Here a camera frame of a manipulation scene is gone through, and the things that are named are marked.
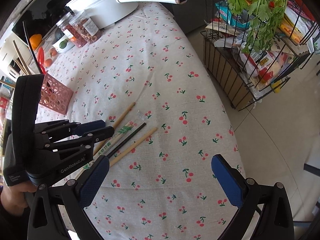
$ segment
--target plastic jar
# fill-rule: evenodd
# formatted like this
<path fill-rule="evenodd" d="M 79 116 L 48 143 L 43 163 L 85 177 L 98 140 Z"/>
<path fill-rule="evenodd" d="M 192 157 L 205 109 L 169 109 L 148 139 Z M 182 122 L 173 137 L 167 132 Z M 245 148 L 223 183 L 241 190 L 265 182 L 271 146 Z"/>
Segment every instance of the plastic jar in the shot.
<path fill-rule="evenodd" d="M 85 13 L 85 11 L 76 14 L 69 23 L 90 44 L 96 42 L 102 36 L 102 32 Z"/>
<path fill-rule="evenodd" d="M 57 22 L 57 26 L 62 32 L 71 40 L 78 48 L 82 48 L 87 41 L 75 30 L 75 28 L 69 23 L 73 18 L 71 13 L 67 13 Z"/>

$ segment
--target human hand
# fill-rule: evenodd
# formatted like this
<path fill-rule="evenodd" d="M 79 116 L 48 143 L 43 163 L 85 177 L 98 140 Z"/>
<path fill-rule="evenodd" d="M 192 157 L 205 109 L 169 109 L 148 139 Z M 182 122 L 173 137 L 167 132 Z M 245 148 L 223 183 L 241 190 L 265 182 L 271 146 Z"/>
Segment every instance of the human hand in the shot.
<path fill-rule="evenodd" d="M 21 216 L 26 207 L 27 201 L 24 198 L 24 192 L 35 192 L 37 187 L 31 181 L 25 181 L 20 184 L 8 187 L 5 183 L 0 195 L 0 200 L 4 209 L 11 215 Z"/>

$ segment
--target jar lid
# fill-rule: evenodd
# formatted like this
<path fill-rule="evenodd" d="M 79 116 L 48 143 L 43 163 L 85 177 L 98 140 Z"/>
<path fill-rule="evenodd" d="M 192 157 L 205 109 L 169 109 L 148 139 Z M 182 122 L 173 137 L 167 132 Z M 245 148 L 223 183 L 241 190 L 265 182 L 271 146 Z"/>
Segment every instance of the jar lid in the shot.
<path fill-rule="evenodd" d="M 84 18 L 86 15 L 85 11 L 81 11 L 78 12 L 77 14 L 75 14 L 75 16 L 69 21 L 69 23 L 71 25 L 77 23 L 79 20 L 81 20 L 82 18 Z"/>
<path fill-rule="evenodd" d="M 57 23 L 56 25 L 59 26 L 59 25 L 62 25 L 66 20 L 70 20 L 70 18 L 72 17 L 72 14 L 71 13 L 67 13 L 65 16 L 63 16 Z"/>

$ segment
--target sleeve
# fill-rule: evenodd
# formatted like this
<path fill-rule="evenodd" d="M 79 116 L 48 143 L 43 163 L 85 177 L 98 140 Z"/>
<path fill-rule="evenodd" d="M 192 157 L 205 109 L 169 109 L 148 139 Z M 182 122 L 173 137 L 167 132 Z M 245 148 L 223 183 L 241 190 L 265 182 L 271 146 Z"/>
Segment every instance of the sleeve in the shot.
<path fill-rule="evenodd" d="M 12 216 L 0 201 L 0 239 L 27 240 L 30 208 L 25 208 L 21 217 Z"/>

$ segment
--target pink plastic basket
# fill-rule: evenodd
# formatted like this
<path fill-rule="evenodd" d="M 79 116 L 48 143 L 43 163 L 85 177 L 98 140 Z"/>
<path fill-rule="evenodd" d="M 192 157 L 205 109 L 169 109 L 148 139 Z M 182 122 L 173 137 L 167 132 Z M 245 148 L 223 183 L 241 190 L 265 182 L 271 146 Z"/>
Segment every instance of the pink plastic basket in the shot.
<path fill-rule="evenodd" d="M 54 77 L 45 74 L 39 104 L 60 114 L 66 114 L 73 91 Z"/>

